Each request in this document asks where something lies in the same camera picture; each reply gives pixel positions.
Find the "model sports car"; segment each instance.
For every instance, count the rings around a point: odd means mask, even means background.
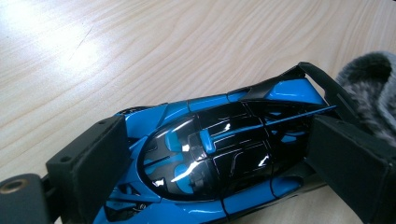
[[[304,163],[311,119],[338,115],[304,74],[115,115],[132,163],[94,223],[224,222],[323,186]]]

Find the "blue toy car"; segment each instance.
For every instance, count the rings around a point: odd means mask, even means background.
[[[132,163],[94,223],[224,222],[325,185],[304,156],[313,115],[337,118],[335,105],[296,69],[226,94],[118,113]]]

